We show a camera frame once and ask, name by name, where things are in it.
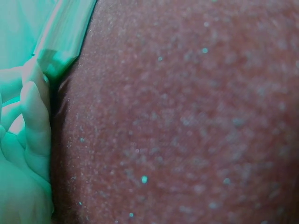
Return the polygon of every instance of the fingertip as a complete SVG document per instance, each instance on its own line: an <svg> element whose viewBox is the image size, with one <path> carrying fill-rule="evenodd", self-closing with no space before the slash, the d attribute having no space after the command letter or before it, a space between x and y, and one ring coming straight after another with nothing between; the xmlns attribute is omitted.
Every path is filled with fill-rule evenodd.
<svg viewBox="0 0 299 224"><path fill-rule="evenodd" d="M42 68L37 62L37 57L29 59L23 66L22 70L22 83L23 85L28 81L34 81L36 73L43 74Z"/></svg>

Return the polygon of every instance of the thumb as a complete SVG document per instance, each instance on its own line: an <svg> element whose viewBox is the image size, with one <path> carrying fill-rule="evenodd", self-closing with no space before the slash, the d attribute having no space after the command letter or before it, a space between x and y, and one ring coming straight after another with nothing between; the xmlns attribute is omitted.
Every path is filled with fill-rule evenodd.
<svg viewBox="0 0 299 224"><path fill-rule="evenodd" d="M25 86L29 81L36 84L43 103L50 112L50 97L49 97L49 81L43 74L41 67L37 61L37 57L32 57L28 60L22 71L22 84Z"/></svg>

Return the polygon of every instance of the hand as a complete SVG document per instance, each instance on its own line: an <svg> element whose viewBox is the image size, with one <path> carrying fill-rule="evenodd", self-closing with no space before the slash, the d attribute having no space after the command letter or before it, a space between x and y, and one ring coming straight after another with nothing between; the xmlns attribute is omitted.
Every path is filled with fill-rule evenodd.
<svg viewBox="0 0 299 224"><path fill-rule="evenodd" d="M34 58L0 70L0 108L0 223L50 224L49 87Z"/></svg>

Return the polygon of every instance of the white speck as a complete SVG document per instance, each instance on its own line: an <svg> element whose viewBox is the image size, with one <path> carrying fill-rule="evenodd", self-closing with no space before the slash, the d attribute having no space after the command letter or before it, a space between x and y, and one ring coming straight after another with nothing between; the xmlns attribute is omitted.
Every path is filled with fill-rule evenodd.
<svg viewBox="0 0 299 224"><path fill-rule="evenodd" d="M209 203L209 208L210 208L210 209L217 209L218 207L219 207L218 204L215 203L215 202L211 202L211 203Z"/></svg>
<svg viewBox="0 0 299 224"><path fill-rule="evenodd" d="M224 184L230 184L230 179L229 178L225 178L223 181Z"/></svg>
<svg viewBox="0 0 299 224"><path fill-rule="evenodd" d="M202 194L206 190L206 187L204 185L195 185L194 186L194 191L197 194Z"/></svg>
<svg viewBox="0 0 299 224"><path fill-rule="evenodd" d="M183 213L188 213L188 214L192 213L191 208L188 208L188 207L183 206L183 205L179 207L179 210L180 210L180 212L183 212Z"/></svg>

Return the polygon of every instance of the cloth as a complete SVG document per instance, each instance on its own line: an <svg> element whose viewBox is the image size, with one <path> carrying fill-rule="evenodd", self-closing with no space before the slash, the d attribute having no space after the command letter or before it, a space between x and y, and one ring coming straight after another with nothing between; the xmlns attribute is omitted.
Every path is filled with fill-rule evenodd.
<svg viewBox="0 0 299 224"><path fill-rule="evenodd" d="M56 0L0 0L0 69L31 58Z"/></svg>

